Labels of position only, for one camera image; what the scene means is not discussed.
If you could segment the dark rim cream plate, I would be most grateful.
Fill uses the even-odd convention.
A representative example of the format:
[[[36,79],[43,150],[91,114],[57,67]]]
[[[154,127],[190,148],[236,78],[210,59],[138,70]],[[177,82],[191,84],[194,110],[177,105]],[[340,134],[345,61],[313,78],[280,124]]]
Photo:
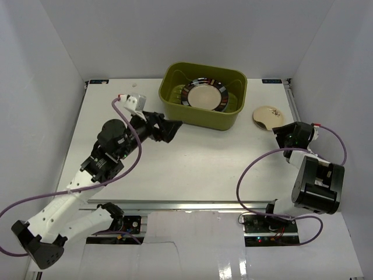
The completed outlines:
[[[183,106],[224,112],[229,95],[221,82],[211,78],[197,78],[183,87],[180,100]]]

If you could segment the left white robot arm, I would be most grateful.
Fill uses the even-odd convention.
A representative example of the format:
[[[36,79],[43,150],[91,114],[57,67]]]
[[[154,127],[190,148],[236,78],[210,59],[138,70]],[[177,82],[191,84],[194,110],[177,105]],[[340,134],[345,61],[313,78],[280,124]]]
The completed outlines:
[[[99,204],[95,211],[71,221],[71,217],[92,196],[114,179],[129,156],[148,138],[169,143],[181,121],[171,121],[164,114],[145,112],[132,116],[128,125],[118,119],[108,120],[97,136],[90,156],[68,184],[37,215],[16,221],[11,227],[18,241],[41,270],[54,265],[64,253],[64,245],[97,232],[119,232],[124,212],[111,202]]]

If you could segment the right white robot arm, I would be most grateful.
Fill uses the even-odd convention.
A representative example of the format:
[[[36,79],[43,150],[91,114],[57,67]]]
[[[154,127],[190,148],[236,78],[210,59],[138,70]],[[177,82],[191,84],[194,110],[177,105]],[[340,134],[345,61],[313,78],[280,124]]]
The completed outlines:
[[[334,214],[340,205],[347,149],[341,137],[344,158],[341,164],[327,161],[314,153],[310,143],[319,136],[319,129],[332,132],[317,123],[294,122],[272,129],[286,162],[298,170],[291,194],[276,199],[266,207],[264,228],[272,233],[284,226],[285,219],[306,214]]]

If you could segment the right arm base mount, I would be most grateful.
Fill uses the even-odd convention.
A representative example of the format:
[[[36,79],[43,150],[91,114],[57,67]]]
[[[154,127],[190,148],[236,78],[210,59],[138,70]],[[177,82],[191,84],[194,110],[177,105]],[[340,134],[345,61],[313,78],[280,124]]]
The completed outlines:
[[[297,246],[300,244],[297,224],[280,218],[244,212],[238,216],[243,227],[246,247]]]

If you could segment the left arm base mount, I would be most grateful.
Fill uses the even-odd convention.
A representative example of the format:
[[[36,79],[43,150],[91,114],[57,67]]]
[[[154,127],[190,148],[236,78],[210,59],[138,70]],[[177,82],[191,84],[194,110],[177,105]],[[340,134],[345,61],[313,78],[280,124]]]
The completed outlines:
[[[110,245],[141,245],[144,237],[142,232],[141,216],[124,216],[122,232],[118,234],[103,234],[86,239],[86,244],[110,244]]]

